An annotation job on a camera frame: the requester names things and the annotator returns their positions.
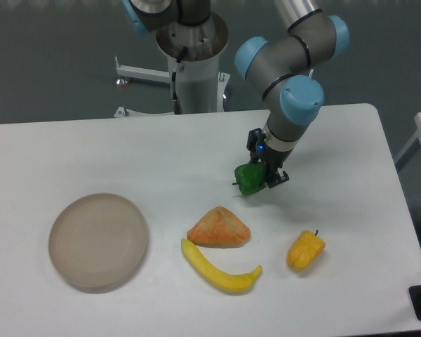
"toy banana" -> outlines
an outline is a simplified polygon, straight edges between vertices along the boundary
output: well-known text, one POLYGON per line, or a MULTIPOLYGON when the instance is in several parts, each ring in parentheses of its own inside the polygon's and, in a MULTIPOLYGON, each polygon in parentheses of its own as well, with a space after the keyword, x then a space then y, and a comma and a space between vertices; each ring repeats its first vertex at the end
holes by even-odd
POLYGON ((181 250, 192 267, 210 284, 227 293, 243 293, 249 290, 262 272, 257 266, 252 272, 231 275, 216 268, 189 240, 181 240, 181 250))

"orange triangular sponge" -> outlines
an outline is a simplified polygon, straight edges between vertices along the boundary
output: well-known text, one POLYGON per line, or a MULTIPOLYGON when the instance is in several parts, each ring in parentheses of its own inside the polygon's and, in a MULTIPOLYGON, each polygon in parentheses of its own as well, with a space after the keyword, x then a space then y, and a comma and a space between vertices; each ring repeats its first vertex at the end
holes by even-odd
POLYGON ((250 229, 221 206, 211 209, 187 232, 188 240, 201 246, 242 246, 250 236, 250 229))

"gray floor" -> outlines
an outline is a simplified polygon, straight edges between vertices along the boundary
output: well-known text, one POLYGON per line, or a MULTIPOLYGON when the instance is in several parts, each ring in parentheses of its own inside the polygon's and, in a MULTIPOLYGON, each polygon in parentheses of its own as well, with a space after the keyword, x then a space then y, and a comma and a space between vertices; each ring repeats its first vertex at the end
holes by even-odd
MULTIPOLYGON (((263 108, 236 73, 233 59, 252 36, 276 41, 285 35, 272 0, 212 2, 230 33, 221 57, 221 70, 233 75, 227 108, 263 108)), ((344 18, 352 34, 344 55, 315 70, 326 104, 376 106, 395 155, 416 130, 413 117, 421 112, 421 0, 320 4, 326 13, 344 18)), ((0 124, 111 118, 121 105, 171 111, 167 86, 117 88, 114 55, 123 65, 166 70, 154 36, 133 32, 119 0, 0 1, 0 124)), ((421 236, 421 151, 400 179, 421 236)))

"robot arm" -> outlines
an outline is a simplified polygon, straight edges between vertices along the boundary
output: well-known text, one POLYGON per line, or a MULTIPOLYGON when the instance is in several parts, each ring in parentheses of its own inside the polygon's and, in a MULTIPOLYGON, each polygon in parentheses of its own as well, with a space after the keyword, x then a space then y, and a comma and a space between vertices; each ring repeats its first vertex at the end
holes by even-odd
POLYGON ((121 0, 134 28, 152 32, 172 22, 201 25, 211 15, 211 0, 121 0))
POLYGON ((299 75, 344 52, 349 30, 337 16, 326 16, 315 0, 275 0, 288 36, 276 43, 253 37, 236 53, 235 64, 268 106, 263 129, 248 134, 250 163, 265 165, 264 184, 288 180, 283 162, 292 152, 324 102, 322 87, 299 75))

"green pepper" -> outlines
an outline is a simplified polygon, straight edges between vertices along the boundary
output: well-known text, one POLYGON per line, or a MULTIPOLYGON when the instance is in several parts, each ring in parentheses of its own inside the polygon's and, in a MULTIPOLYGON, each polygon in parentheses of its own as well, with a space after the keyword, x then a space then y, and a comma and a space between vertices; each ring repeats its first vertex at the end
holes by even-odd
POLYGON ((244 164, 234 171, 236 185, 239 186, 243 195, 250 195, 263 190, 265 183, 265 165, 262 162, 255 164, 244 164))

